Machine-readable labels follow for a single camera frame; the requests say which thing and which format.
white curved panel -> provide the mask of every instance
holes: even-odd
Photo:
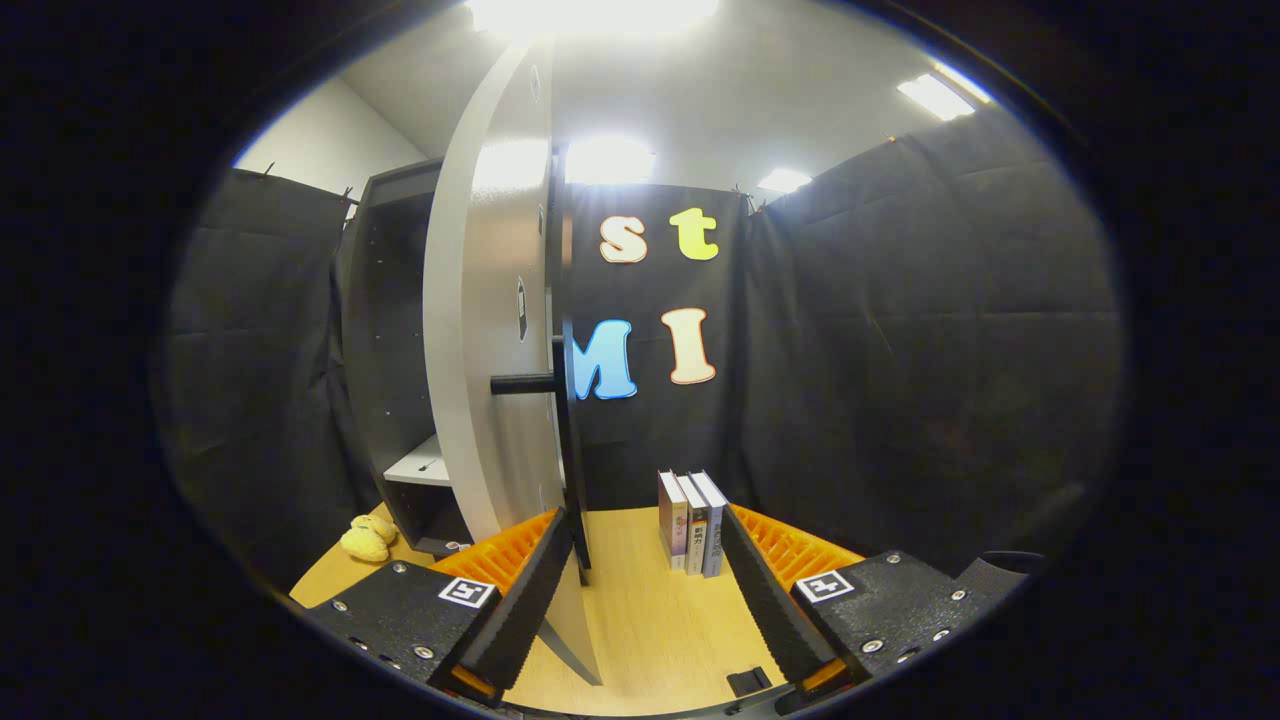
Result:
[[[550,370],[539,223],[548,192],[550,79],[549,44],[511,47],[498,58],[449,142],[428,227],[422,342],[431,413],[449,483],[476,541],[563,505],[547,398],[489,391],[493,375]],[[599,683],[576,565],[571,556],[544,639],[584,679]]]

foam letter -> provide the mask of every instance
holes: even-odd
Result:
[[[600,255],[609,263],[639,263],[649,254],[649,245],[640,237],[644,223],[640,218],[613,215],[600,223]]]
[[[707,363],[703,348],[705,319],[707,310],[700,307],[682,307],[662,316],[662,324],[671,328],[671,342],[676,347],[676,369],[671,372],[671,382],[678,386],[705,383],[716,377],[716,368]]]
[[[627,336],[631,323],[626,320],[604,320],[591,331],[586,342],[586,352],[573,341],[573,392],[579,400],[586,400],[591,392],[591,380],[596,375],[600,383],[595,386],[595,397],[617,400],[636,393],[627,370]]]
[[[710,260],[719,252],[719,246],[707,242],[707,231],[716,229],[716,218],[704,218],[701,208],[690,208],[677,213],[668,220],[680,228],[680,251],[691,260]]]

book spine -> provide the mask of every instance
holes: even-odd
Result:
[[[707,550],[703,557],[703,577],[714,578],[719,575],[721,561],[724,557],[724,548],[721,547],[721,525],[724,520],[724,506],[712,507],[707,521]]]
[[[684,555],[689,550],[689,501],[671,506],[671,552]]]
[[[689,525],[689,502],[671,503],[671,569],[685,569],[685,532]]]
[[[707,509],[689,510],[689,551],[685,553],[685,571],[690,575],[703,573],[703,552],[707,548]]]

yellow plush toy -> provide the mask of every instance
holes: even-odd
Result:
[[[353,557],[381,562],[390,556],[387,546],[396,541],[396,525],[376,515],[358,515],[338,544]]]
[[[383,538],[383,542],[390,544],[396,541],[396,525],[392,525],[387,520],[383,520],[378,515],[356,515],[356,519],[351,521],[352,528],[369,528],[378,533],[378,537]]]

black foam pad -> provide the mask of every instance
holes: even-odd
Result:
[[[733,565],[733,578],[764,637],[769,655],[790,683],[799,683],[836,659],[836,652],[800,612],[760,556],[733,512],[724,512],[721,542]]]
[[[511,587],[511,593],[462,653],[463,667],[499,691],[516,684],[572,547],[573,538],[561,507],[538,541],[525,571]]]

